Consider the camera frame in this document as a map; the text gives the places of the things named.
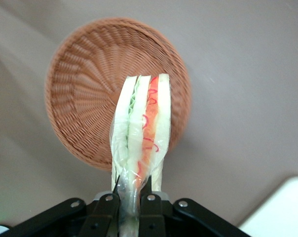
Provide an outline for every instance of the metal screw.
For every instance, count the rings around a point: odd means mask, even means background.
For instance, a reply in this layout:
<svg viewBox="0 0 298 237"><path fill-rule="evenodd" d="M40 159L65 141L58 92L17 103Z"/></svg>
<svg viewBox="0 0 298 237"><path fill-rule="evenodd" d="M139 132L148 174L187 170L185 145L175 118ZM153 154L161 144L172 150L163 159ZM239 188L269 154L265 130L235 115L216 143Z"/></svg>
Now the metal screw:
<svg viewBox="0 0 298 237"><path fill-rule="evenodd" d="M113 200L113 196L112 195L108 195L106 198L105 198L106 201L112 201Z"/></svg>
<svg viewBox="0 0 298 237"><path fill-rule="evenodd" d="M75 201L75 202L73 202L73 203L71 203L71 207L77 207L77 206L79 206L80 205L80 201L78 200L78 201Z"/></svg>
<svg viewBox="0 0 298 237"><path fill-rule="evenodd" d="M149 201L153 201L153 200L155 200L155 196L154 195L148 195L148 197L147 197L147 199L149 200Z"/></svg>
<svg viewBox="0 0 298 237"><path fill-rule="evenodd" d="M180 207L187 207L188 206L188 203L186 201L180 201L179 202L179 206Z"/></svg>

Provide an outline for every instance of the black metal bracket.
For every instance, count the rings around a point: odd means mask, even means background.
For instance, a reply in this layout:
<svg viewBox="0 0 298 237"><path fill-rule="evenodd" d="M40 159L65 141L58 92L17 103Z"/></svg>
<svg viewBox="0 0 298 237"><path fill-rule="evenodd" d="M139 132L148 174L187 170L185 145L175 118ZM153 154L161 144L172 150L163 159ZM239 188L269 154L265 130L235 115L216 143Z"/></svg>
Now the black metal bracket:
<svg viewBox="0 0 298 237"><path fill-rule="evenodd" d="M139 237L249 237L191 199L171 204L165 196L152 192L149 177L140 192ZM116 185L89 205L71 198L0 237L117 237L119 205Z"/></svg>

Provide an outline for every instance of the round basket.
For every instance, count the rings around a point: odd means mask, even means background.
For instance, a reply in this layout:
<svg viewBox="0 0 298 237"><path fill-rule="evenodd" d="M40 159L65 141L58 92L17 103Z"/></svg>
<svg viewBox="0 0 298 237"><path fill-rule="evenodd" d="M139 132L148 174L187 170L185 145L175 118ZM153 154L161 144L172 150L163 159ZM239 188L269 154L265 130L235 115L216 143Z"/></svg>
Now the round basket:
<svg viewBox="0 0 298 237"><path fill-rule="evenodd" d="M183 134L191 103L188 74L174 47L132 19L104 19L77 29L55 53L47 76L46 108L57 136L80 160L110 170L109 132L124 80L160 73L170 76L170 150Z"/></svg>

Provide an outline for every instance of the plastic wrap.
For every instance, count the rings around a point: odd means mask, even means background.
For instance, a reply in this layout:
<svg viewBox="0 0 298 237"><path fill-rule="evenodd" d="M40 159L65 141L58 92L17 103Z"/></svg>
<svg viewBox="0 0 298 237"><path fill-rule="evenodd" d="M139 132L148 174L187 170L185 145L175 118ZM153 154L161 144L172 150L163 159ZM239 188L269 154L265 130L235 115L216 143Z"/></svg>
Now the plastic wrap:
<svg viewBox="0 0 298 237"><path fill-rule="evenodd" d="M139 193L149 176L152 190L161 190L163 159L171 127L171 96L167 74L127 77L112 121L112 189L117 178L120 236L136 237Z"/></svg>

